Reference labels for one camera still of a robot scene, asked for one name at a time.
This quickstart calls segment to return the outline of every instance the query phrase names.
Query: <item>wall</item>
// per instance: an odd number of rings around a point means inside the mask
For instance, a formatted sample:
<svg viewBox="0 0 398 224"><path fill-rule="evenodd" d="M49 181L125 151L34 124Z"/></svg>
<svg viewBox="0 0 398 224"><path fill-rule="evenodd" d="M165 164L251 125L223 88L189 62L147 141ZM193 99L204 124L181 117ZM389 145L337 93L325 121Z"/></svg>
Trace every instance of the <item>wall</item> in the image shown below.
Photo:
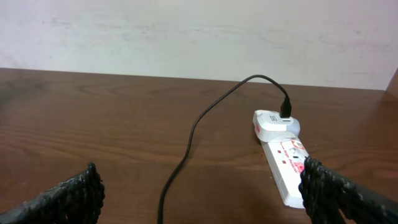
<svg viewBox="0 0 398 224"><path fill-rule="evenodd" d="M0 67L385 90L396 0L0 0Z"/></svg>

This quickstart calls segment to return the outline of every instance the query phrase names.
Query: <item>wooden table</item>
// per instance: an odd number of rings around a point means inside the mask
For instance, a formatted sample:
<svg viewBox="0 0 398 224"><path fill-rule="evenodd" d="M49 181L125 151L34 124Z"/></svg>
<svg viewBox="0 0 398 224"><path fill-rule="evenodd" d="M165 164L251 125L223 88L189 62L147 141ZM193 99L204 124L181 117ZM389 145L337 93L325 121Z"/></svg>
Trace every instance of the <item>wooden table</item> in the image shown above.
<svg viewBox="0 0 398 224"><path fill-rule="evenodd" d="M0 211L93 161L99 223L155 223L160 191L197 116L235 82L0 69ZM398 200L398 99L384 91L286 85L312 157ZM165 223L308 223L284 207L252 125L282 93L247 83L198 125L165 201Z"/></svg>

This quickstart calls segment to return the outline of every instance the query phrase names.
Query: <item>black cable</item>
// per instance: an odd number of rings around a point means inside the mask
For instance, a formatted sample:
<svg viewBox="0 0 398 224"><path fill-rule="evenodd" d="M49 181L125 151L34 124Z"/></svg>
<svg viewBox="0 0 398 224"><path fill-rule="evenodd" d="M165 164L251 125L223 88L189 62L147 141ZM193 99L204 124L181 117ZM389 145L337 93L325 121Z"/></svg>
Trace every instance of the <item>black cable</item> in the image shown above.
<svg viewBox="0 0 398 224"><path fill-rule="evenodd" d="M282 90L282 92L285 94L285 100L282 103L282 106L280 107L280 117L281 118L288 118L290 117L290 112L292 111L292 107L290 105L290 98L287 94L287 92L283 89L283 87L281 87L277 82L275 82L274 80L266 77L265 75L252 75L248 78L246 78L245 80L241 81L240 83L238 83L236 86L234 86L232 89L230 89L230 91L228 91L227 93L225 93L222 97L220 97L218 100L216 100L212 105L210 105L201 115L199 115L199 117L197 118L197 120L194 122L192 129L191 129L191 134L189 135L189 140L188 140L188 146L187 146L187 150L185 151L185 155L182 158L181 162L178 164L178 166L174 169L174 171L172 172L172 174L170 175L169 179L167 180L166 184L163 187L162 193L160 195L160 200L159 200L159 210L157 212L157 224L163 224L163 206L164 206L164 198L166 196L167 190L169 189L171 183L173 182L174 178L177 176L178 172L180 172L184 162L187 160L188 155L189 155L189 151L191 149L191 143L192 143L192 137L193 137L193 133L195 132L195 128L198 124L198 122L202 119L202 117L207 114L207 112L209 112L209 110L211 110L214 106L216 106L221 100L223 100L224 98L226 98L230 93L232 93L233 91L235 91L237 88L239 88L241 85L245 84L247 81L249 81L252 78L263 78L266 79L268 81L270 81L272 84L274 84L276 87L278 87L280 90Z"/></svg>

